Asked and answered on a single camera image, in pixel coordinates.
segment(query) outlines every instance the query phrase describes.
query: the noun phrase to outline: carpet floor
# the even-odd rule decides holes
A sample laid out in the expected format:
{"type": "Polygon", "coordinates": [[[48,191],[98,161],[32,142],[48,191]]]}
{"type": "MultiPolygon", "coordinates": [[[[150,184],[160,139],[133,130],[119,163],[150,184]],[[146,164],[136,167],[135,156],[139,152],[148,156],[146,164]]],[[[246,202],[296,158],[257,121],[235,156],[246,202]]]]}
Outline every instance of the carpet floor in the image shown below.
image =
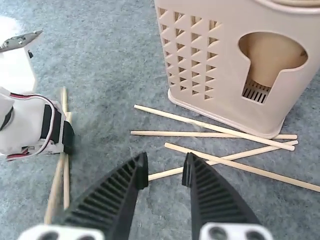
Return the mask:
{"type": "MultiPolygon", "coordinates": [[[[134,104],[223,126],[168,100],[152,0],[0,0],[0,15],[16,19],[22,33],[44,31],[32,49],[37,92],[60,99],[60,87],[68,89],[76,134],[72,200],[141,151],[148,154],[150,173],[182,166],[184,154],[165,149],[165,142],[216,156],[262,146],[245,139],[130,136],[130,130],[203,131],[136,110],[134,104]]],[[[299,136],[294,152],[277,150],[238,162],[320,185],[319,93],[317,75],[284,122],[282,133],[299,136]]],[[[0,161],[0,240],[15,240],[43,222],[57,160],[0,161]]],[[[227,166],[214,168],[275,239],[319,239],[319,193],[227,166]]],[[[191,239],[190,191],[181,178],[153,181],[139,194],[129,239],[191,239]]]]}

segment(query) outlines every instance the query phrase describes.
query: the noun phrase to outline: screw hole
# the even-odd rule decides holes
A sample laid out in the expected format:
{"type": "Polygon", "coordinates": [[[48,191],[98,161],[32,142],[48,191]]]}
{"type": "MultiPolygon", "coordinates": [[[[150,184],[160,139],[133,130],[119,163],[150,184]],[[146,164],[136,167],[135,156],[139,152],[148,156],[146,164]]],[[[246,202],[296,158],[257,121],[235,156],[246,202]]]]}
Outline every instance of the screw hole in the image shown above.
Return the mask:
{"type": "Polygon", "coordinates": [[[257,231],[249,231],[246,233],[247,240],[265,240],[265,237],[262,236],[260,232],[257,231]]]}
{"type": "Polygon", "coordinates": [[[55,231],[50,231],[43,234],[38,240],[57,240],[58,237],[58,233],[56,233],[55,231]]]}
{"type": "Polygon", "coordinates": [[[95,240],[93,236],[82,236],[78,240],[95,240]]]}
{"type": "Polygon", "coordinates": [[[221,227],[212,227],[209,230],[209,235],[212,240],[227,240],[228,236],[225,230],[223,230],[221,227]]]}

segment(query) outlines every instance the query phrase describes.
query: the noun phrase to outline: white robot part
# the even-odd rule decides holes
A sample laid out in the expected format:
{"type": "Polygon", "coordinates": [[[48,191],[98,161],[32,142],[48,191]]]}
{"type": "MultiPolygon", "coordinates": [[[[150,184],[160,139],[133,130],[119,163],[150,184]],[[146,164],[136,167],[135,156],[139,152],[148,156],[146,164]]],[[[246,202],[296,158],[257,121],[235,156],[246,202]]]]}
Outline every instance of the white robot part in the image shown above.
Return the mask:
{"type": "Polygon", "coordinates": [[[0,87],[16,94],[35,91],[36,76],[31,64],[30,46],[41,33],[35,31],[15,36],[0,45],[0,87]]]}
{"type": "MultiPolygon", "coordinates": [[[[24,231],[18,240],[105,240],[96,229],[59,225],[37,225],[24,231]]],[[[199,240],[273,240],[271,233],[263,226],[246,223],[205,224],[199,240]]]]}
{"type": "Polygon", "coordinates": [[[9,114],[11,113],[11,110],[14,105],[14,100],[8,97],[7,95],[3,95],[0,92],[0,129],[3,129],[6,125],[6,118],[8,118],[9,114]]]}
{"type": "Polygon", "coordinates": [[[33,93],[36,77],[29,49],[41,33],[15,36],[0,45],[0,155],[8,160],[72,152],[74,132],[61,106],[33,93]]]}
{"type": "Polygon", "coordinates": [[[95,229],[38,225],[24,231],[18,240],[105,240],[105,237],[95,229]]]}
{"type": "Polygon", "coordinates": [[[257,224],[209,222],[201,228],[199,240],[273,240],[273,237],[257,224]]]}

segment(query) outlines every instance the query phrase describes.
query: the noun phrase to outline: ridged rubber pad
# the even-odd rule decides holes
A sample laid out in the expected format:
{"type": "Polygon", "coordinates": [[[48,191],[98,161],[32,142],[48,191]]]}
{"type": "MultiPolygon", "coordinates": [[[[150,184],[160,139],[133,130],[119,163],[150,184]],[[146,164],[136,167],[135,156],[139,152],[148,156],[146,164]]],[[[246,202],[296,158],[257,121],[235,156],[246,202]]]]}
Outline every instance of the ridged rubber pad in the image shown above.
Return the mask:
{"type": "Polygon", "coordinates": [[[63,213],[61,225],[98,229],[106,240],[127,240],[138,191],[148,186],[148,158],[141,153],[113,169],[63,213]]]}
{"type": "Polygon", "coordinates": [[[193,153],[186,156],[182,185],[191,188],[192,240],[206,223],[260,224],[238,192],[193,153]]]}

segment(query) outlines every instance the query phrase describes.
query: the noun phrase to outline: beige plastic basket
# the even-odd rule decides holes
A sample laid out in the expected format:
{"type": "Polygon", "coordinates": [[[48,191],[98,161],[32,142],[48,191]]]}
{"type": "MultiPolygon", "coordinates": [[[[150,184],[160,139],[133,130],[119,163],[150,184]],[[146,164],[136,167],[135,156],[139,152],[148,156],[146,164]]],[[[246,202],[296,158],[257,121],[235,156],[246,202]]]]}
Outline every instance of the beige plastic basket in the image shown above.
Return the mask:
{"type": "Polygon", "coordinates": [[[155,7],[169,99],[244,132],[276,136],[319,68],[320,8],[269,0],[155,0],[155,7]]]}

